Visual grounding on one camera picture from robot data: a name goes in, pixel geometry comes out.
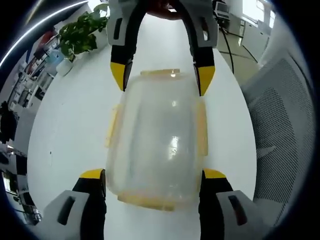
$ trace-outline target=plastic container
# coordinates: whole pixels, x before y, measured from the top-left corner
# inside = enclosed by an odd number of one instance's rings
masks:
[[[173,211],[199,196],[200,102],[194,75],[130,79],[116,114],[106,166],[107,187],[120,201]]]

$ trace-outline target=desk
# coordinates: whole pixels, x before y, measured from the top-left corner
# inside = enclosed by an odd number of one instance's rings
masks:
[[[142,70],[180,69],[194,73],[183,22],[147,15],[140,27],[131,76]],[[122,92],[110,70],[110,47],[83,56],[65,76],[56,76],[37,112],[28,150],[28,185],[42,212],[81,173],[105,168],[104,147],[112,109]],[[214,50],[216,73],[204,97],[209,155],[206,166],[222,171],[235,190],[253,198],[256,145],[251,118],[229,66]],[[200,239],[198,203],[181,212],[128,205],[106,193],[105,238]]]

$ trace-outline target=gray mesh chair back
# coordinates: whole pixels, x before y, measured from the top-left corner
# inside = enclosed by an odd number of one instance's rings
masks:
[[[312,89],[291,56],[280,52],[242,91],[257,148],[253,201],[273,226],[293,203],[313,157]]]

